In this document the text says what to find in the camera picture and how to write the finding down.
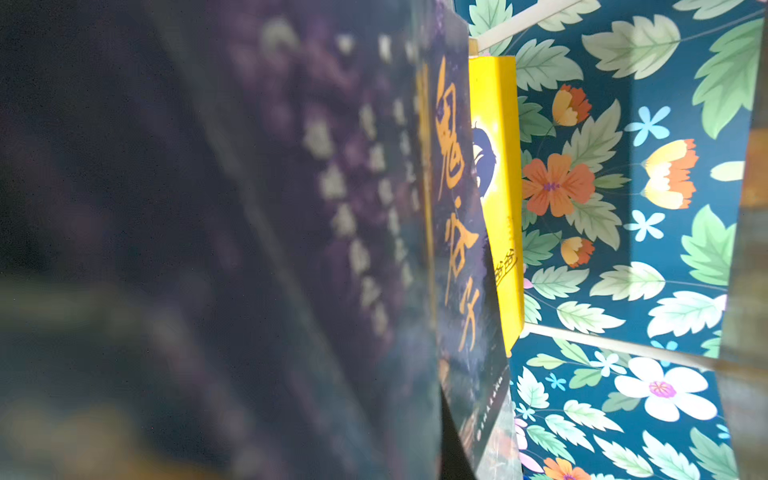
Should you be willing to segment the dark portrait book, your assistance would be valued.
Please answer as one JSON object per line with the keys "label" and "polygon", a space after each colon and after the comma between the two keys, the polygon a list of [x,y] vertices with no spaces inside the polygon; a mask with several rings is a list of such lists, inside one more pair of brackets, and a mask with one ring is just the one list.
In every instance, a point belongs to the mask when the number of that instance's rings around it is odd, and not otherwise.
{"label": "dark portrait book", "polygon": [[489,477],[468,40],[449,1],[3,2],[2,477]]}

